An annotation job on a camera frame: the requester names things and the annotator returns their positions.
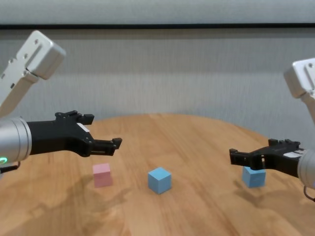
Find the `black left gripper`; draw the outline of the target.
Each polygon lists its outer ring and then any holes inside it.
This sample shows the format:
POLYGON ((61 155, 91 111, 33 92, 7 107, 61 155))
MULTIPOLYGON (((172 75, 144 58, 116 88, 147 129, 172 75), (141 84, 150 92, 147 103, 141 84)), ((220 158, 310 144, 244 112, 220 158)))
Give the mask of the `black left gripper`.
POLYGON ((82 157, 89 155, 113 156, 122 138, 91 140, 91 136, 77 123, 91 125, 95 116, 76 110, 55 113, 56 120, 34 121, 27 125, 31 131, 31 155, 57 151, 71 151, 82 157))

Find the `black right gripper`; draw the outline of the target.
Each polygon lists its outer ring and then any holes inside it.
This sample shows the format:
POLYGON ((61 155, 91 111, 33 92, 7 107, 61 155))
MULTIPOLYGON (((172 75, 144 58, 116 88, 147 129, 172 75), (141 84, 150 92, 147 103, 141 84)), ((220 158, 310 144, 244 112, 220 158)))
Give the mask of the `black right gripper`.
POLYGON ((253 152, 240 152, 229 149, 230 164, 251 167, 253 170, 272 169, 290 176, 298 176, 298 162, 304 149, 300 142, 290 139, 269 139, 269 147, 253 152))

